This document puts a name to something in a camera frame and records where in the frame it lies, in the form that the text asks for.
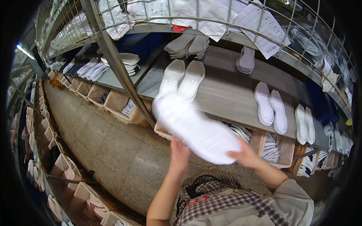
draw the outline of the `fluorescent light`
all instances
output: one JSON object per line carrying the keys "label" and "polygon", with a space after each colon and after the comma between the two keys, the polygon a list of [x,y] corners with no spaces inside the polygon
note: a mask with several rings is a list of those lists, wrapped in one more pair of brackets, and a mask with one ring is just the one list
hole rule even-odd
{"label": "fluorescent light", "polygon": [[23,53],[25,53],[26,55],[28,55],[28,57],[32,58],[33,60],[35,60],[35,58],[33,56],[31,56],[29,53],[27,53],[21,46],[16,45],[16,47],[21,50]]}

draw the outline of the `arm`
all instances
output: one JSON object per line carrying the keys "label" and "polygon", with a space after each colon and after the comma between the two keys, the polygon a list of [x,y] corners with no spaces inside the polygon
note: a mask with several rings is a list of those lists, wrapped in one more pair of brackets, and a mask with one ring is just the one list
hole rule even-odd
{"label": "arm", "polygon": [[288,176],[285,173],[258,156],[242,139],[239,139],[239,142],[242,151],[229,151],[228,155],[237,159],[240,165],[254,169],[255,174],[258,175],[267,187],[275,190],[288,179]]}
{"label": "arm", "polygon": [[170,167],[148,209],[147,225],[169,225],[181,178],[187,172],[189,156],[190,150],[182,143],[182,140],[176,140],[176,137],[172,136]]}

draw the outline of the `printed form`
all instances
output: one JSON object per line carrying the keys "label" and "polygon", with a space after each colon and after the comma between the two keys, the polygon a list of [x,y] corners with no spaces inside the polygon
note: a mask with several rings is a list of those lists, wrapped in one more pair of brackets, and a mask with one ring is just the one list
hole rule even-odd
{"label": "printed form", "polygon": [[[254,0],[253,2],[262,4],[259,0]],[[262,8],[250,3],[243,11],[235,18],[234,24],[239,26],[243,26],[249,28],[254,31],[258,31],[260,18],[261,18]],[[254,42],[255,33],[251,31],[247,31],[241,29],[245,35]],[[259,28],[259,32],[263,35],[269,36],[279,42],[283,42],[285,32],[277,22],[277,20],[273,17],[273,15],[267,10],[264,9],[261,25]],[[290,41],[288,37],[286,37],[284,44],[286,46],[290,45]],[[259,50],[263,53],[266,59],[269,59],[271,56],[276,54],[280,46],[273,41],[270,41],[267,38],[264,38],[261,35],[258,35],[256,38],[255,45],[259,48]]]}

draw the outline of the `person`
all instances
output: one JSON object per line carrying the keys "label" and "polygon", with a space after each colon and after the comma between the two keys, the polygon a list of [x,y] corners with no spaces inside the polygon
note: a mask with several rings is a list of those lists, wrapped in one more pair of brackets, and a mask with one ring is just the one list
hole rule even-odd
{"label": "person", "polygon": [[228,155],[252,168],[273,191],[271,197],[243,188],[233,175],[219,170],[187,178],[180,186],[190,150],[173,136],[170,167],[148,209],[147,225],[169,225],[176,198],[175,226],[310,225],[313,200],[295,180],[268,164],[241,139],[239,142],[242,151],[229,151]]}

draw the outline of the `hand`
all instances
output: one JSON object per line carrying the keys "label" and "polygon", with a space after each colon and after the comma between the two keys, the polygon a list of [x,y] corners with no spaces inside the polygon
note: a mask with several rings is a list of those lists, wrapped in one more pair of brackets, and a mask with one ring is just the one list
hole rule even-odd
{"label": "hand", "polygon": [[241,152],[233,152],[233,151],[229,151],[227,154],[232,157],[235,158],[237,160],[237,162],[244,166],[244,167],[248,167],[248,168],[256,168],[257,166],[260,165],[260,162],[262,161],[262,158],[260,158],[255,151],[252,149],[252,147],[250,147],[249,145],[247,145],[242,139],[239,138],[239,143],[241,146]]}
{"label": "hand", "polygon": [[171,139],[171,163],[168,172],[174,176],[183,177],[187,172],[189,157],[190,149],[186,147],[182,139],[173,135]]}

